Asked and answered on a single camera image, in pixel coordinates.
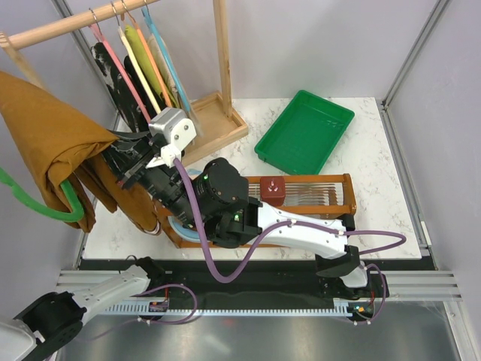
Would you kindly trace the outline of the green velvet hanger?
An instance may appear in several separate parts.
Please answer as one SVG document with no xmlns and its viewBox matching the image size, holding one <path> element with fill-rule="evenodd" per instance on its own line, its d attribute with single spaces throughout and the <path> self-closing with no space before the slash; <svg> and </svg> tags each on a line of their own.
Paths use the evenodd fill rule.
<svg viewBox="0 0 481 361">
<path fill-rule="evenodd" d="M 68 180 L 61 182 L 60 187 L 65 194 L 68 204 L 71 206 L 70 212 L 57 211 L 33 199 L 24 189 L 3 169 L 1 168 L 1 183 L 8 186 L 14 198 L 25 205 L 30 210 L 41 214 L 50 219 L 59 220 L 66 223 L 74 223 L 83 218 L 85 211 L 82 203 Z"/>
</svg>

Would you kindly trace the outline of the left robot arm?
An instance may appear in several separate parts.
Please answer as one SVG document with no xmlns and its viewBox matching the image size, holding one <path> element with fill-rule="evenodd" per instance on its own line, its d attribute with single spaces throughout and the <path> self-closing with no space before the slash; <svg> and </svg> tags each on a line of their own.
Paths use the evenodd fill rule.
<svg viewBox="0 0 481 361">
<path fill-rule="evenodd" d="M 110 306 L 143 292 L 159 295 L 164 287 L 165 270 L 144 257 L 93 287 L 46 293 L 15 317 L 1 319 L 1 359 L 46 360 Z"/>
</svg>

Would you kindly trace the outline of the mustard brown trousers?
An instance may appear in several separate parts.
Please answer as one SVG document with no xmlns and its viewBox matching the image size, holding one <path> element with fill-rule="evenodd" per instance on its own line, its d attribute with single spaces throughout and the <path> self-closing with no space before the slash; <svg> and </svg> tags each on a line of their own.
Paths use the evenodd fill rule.
<svg viewBox="0 0 481 361">
<path fill-rule="evenodd" d="M 56 211 L 71 206 L 60 184 L 69 181 L 85 214 L 71 227 L 91 232 L 92 193 L 109 212 L 121 210 L 142 232 L 162 230 L 157 202 L 140 185 L 117 184 L 103 151 L 117 138 L 103 126 L 47 91 L 6 72 L 1 73 L 1 115 L 46 205 Z"/>
</svg>

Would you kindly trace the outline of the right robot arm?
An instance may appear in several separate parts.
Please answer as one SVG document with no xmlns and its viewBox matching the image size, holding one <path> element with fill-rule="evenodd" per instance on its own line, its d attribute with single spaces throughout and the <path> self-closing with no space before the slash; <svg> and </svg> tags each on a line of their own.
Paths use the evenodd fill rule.
<svg viewBox="0 0 481 361">
<path fill-rule="evenodd" d="M 347 243 L 342 225 L 328 228 L 321 220 L 282 211 L 249 195 L 249 181 L 226 159 L 209 162 L 191 179 L 180 164 L 183 149 L 195 138 L 193 126 L 172 131 L 151 126 L 146 132 L 116 132 L 117 140 L 102 157 L 124 190 L 140 186 L 180 222 L 181 229 L 196 231 L 211 274 L 227 284 L 210 253 L 210 244 L 224 248 L 250 246 L 246 256 L 262 243 L 308 250 L 322 263 L 319 275 L 339 278 L 346 291 L 361 296 L 371 288 L 371 278 L 359 259 L 357 247 Z"/>
</svg>

